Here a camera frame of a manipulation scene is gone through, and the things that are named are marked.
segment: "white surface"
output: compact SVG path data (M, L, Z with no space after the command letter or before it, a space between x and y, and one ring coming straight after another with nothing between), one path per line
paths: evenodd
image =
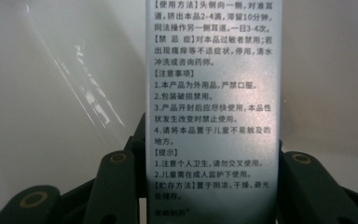
M284 149L358 191L358 1L283 3ZM145 1L0 1L0 209L91 179L144 111Z

